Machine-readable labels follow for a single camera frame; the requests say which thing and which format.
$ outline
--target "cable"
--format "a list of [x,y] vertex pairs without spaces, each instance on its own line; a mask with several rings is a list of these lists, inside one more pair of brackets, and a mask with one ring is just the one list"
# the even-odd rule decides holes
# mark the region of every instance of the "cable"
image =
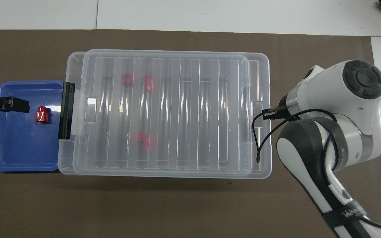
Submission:
[[266,141],[269,139],[269,137],[275,132],[277,131],[278,128],[280,128],[281,126],[283,126],[286,122],[289,122],[290,120],[296,118],[297,116],[299,115],[302,115],[302,114],[305,114],[305,113],[309,113],[309,112],[321,112],[321,113],[324,113],[326,115],[328,115],[329,117],[331,117],[331,119],[335,122],[337,122],[336,120],[336,117],[329,111],[326,111],[324,109],[316,109],[316,108],[313,108],[313,109],[307,109],[307,110],[303,110],[303,111],[300,111],[298,113],[295,113],[294,115],[292,116],[289,116],[288,118],[286,118],[284,121],[280,122],[275,128],[273,128],[263,139],[263,141],[261,142],[260,145],[258,145],[258,139],[257,139],[257,134],[255,132],[255,121],[263,116],[263,113],[260,113],[258,115],[256,115],[254,117],[254,119],[252,120],[252,133],[254,134],[254,138],[255,138],[255,144],[257,146],[257,163],[260,162],[260,152],[261,152],[261,148],[263,147],[264,143],[266,143]]

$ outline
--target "transparent storage box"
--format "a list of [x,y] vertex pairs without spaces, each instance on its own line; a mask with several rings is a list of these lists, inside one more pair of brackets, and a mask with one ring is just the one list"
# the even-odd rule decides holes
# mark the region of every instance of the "transparent storage box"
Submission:
[[[157,50],[75,52],[71,137],[60,140],[67,175],[263,179],[271,141],[256,163],[251,123],[270,108],[261,53]],[[271,129],[259,120],[263,138]]]

